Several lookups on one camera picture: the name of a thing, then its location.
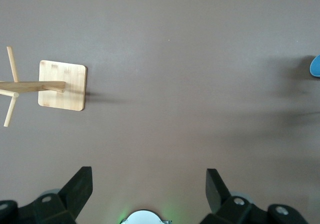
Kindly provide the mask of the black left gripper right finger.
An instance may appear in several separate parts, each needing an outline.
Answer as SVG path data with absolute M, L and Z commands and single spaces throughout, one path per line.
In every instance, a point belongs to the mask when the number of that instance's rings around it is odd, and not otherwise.
M 232 195 L 216 169 L 207 169 L 205 185 L 211 213 L 201 223 L 307 224 L 307 220 L 291 206 L 272 204 L 265 211 L 244 197 Z

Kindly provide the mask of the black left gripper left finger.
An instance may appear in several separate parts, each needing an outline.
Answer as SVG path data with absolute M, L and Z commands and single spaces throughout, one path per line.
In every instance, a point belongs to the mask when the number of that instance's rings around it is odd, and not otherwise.
M 2 200 L 1 223 L 76 223 L 93 190 L 92 168 L 83 166 L 57 193 L 46 193 L 19 207 Z

